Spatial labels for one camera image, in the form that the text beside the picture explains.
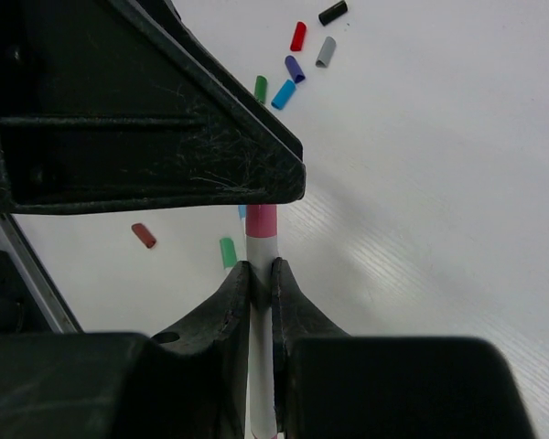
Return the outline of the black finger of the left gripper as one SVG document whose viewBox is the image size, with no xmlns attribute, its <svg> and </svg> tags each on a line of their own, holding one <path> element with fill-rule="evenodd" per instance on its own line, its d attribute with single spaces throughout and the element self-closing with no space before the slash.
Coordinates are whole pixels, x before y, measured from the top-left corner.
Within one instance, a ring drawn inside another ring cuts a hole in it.
<svg viewBox="0 0 549 439">
<path fill-rule="evenodd" d="M 300 141 L 168 1 L 0 1 L 0 214 L 301 199 Z"/>
</svg>

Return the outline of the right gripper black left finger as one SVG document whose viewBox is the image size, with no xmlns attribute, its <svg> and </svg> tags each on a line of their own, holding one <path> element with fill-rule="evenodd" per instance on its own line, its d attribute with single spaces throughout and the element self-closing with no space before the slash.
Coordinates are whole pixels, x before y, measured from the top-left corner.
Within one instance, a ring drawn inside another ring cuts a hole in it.
<svg viewBox="0 0 549 439">
<path fill-rule="evenodd" d="M 250 267 L 153 337 L 0 336 L 0 438 L 241 438 Z"/>
</svg>

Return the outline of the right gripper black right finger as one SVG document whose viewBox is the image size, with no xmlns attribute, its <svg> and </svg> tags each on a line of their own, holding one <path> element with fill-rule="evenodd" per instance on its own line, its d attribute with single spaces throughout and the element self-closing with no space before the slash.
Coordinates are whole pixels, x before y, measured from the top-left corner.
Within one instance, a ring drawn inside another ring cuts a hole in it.
<svg viewBox="0 0 549 439">
<path fill-rule="evenodd" d="M 271 274 L 274 404 L 288 438 L 532 438 L 501 352 L 477 337 L 355 337 Z"/>
</svg>

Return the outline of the teal green cap marker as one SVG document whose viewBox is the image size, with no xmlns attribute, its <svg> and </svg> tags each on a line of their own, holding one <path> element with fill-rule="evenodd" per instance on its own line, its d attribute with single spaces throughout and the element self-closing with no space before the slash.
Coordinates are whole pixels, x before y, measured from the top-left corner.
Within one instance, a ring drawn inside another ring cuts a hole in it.
<svg viewBox="0 0 549 439">
<path fill-rule="evenodd" d="M 223 270 L 228 273 L 238 262 L 235 244 L 232 238 L 220 239 L 221 261 Z"/>
</svg>

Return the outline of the dark red pen cap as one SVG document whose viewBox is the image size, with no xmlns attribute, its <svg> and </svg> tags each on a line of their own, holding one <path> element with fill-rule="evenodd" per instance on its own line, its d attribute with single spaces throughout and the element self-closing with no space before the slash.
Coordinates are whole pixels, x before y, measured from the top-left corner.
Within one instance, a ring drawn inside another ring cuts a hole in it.
<svg viewBox="0 0 549 439">
<path fill-rule="evenodd" d="M 153 249 L 156 246 L 156 237 L 145 224 L 135 223 L 131 226 L 131 230 L 135 237 L 140 240 L 147 249 Z"/>
</svg>

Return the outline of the pink cap marker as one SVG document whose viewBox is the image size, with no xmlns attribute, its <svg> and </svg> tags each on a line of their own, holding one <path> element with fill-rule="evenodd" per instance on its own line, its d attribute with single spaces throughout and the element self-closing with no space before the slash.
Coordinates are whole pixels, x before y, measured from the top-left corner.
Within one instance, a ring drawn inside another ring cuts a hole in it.
<svg viewBox="0 0 549 439">
<path fill-rule="evenodd" d="M 271 274 L 278 257 L 276 206 L 247 206 L 245 232 L 246 256 L 252 270 L 248 357 L 250 428 L 254 438 L 275 438 Z"/>
</svg>

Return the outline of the green pen cap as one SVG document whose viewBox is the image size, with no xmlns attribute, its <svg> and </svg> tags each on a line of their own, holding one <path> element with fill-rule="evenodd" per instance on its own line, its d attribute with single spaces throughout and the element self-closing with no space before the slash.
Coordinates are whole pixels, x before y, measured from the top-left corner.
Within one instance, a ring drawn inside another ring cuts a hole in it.
<svg viewBox="0 0 549 439">
<path fill-rule="evenodd" d="M 255 78 L 253 96 L 261 104 L 266 103 L 267 89 L 268 79 L 265 76 L 257 75 Z"/>
</svg>

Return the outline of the blue pen cap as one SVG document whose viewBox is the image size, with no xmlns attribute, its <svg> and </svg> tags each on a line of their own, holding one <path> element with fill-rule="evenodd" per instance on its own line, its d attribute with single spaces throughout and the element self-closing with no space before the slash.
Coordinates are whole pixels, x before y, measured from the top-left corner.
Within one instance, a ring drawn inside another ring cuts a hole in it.
<svg viewBox="0 0 549 439">
<path fill-rule="evenodd" d="M 276 110 L 283 110 L 296 91 L 296 84 L 287 80 L 271 100 L 271 106 Z"/>
</svg>

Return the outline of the purple pen cap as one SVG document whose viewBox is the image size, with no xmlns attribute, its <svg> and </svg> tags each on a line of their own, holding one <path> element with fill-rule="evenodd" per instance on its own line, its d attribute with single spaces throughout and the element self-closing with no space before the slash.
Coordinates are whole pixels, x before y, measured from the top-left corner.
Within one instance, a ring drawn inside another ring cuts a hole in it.
<svg viewBox="0 0 549 439">
<path fill-rule="evenodd" d="M 291 80 L 295 84 L 300 83 L 306 78 L 305 73 L 303 72 L 302 68 L 300 67 L 298 61 L 294 56 L 288 55 L 285 57 L 285 66 L 287 68 L 287 71 L 289 73 Z"/>
</svg>

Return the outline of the grey pen cap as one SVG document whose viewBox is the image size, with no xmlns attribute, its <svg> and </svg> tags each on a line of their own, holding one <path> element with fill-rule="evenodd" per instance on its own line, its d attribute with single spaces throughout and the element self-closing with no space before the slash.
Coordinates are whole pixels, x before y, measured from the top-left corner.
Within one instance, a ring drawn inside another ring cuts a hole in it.
<svg viewBox="0 0 549 439">
<path fill-rule="evenodd" d="M 316 59 L 317 68 L 327 68 L 334 56 L 337 43 L 333 37 L 326 37 Z"/>
</svg>

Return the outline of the black pen cap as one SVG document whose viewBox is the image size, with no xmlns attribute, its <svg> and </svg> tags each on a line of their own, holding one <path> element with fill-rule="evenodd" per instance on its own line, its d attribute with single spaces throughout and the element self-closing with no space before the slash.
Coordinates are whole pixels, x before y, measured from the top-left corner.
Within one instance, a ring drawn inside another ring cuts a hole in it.
<svg viewBox="0 0 549 439">
<path fill-rule="evenodd" d="M 319 23 L 322 26 L 327 26 L 331 22 L 347 14 L 348 10 L 349 8 L 346 1 L 340 0 L 334 5 L 329 6 L 328 8 L 326 8 L 325 10 L 323 10 L 318 14 Z"/>
</svg>

